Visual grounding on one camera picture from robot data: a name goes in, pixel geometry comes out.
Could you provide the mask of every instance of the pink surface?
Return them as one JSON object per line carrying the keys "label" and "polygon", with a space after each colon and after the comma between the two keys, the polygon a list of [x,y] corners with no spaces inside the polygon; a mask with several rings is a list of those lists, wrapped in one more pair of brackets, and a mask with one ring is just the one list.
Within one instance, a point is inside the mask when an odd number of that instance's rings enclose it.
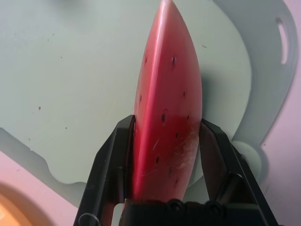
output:
{"label": "pink surface", "polygon": [[[284,0],[301,40],[301,1]],[[269,134],[262,143],[269,160],[269,174],[261,189],[279,224],[301,222],[301,58],[291,88]]]}
{"label": "pink surface", "polygon": [[7,198],[12,194],[14,194],[13,197],[18,197],[17,200],[9,199],[33,224],[43,222],[44,226],[73,225],[77,208],[1,151],[0,193]]}

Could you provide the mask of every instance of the white scratch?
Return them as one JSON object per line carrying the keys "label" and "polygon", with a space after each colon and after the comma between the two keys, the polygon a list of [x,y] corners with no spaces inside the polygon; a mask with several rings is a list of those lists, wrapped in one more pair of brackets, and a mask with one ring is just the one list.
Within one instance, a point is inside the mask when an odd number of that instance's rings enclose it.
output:
{"label": "white scratch", "polygon": [[159,142],[159,138],[158,138],[158,140],[156,141],[156,143],[155,143],[154,147],[152,148],[152,150],[155,150],[155,148],[156,148],[158,142]]}

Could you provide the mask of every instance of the light green surface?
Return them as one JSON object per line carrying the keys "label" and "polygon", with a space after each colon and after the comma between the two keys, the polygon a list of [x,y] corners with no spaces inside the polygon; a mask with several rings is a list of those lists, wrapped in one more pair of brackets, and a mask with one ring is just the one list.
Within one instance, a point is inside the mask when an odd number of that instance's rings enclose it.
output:
{"label": "light green surface", "polygon": [[[42,156],[59,181],[86,182],[96,152],[132,114],[159,2],[0,2],[0,127]],[[212,1],[175,3],[197,51],[204,117],[232,137],[251,87],[242,39]]]}

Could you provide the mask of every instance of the orange object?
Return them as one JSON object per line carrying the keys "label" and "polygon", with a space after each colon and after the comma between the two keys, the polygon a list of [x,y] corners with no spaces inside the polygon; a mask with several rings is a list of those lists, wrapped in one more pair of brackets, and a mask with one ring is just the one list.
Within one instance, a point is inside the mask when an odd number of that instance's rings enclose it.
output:
{"label": "orange object", "polygon": [[26,216],[5,196],[0,194],[1,226],[32,226]]}

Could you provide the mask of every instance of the toy watermelon slice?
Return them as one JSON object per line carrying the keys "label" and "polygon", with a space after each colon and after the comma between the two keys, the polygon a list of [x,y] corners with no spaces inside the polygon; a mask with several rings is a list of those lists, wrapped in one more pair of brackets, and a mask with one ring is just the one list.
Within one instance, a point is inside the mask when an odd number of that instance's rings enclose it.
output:
{"label": "toy watermelon slice", "polygon": [[153,21],[135,109],[133,199],[182,199],[192,172],[202,116],[197,55],[171,0]]}

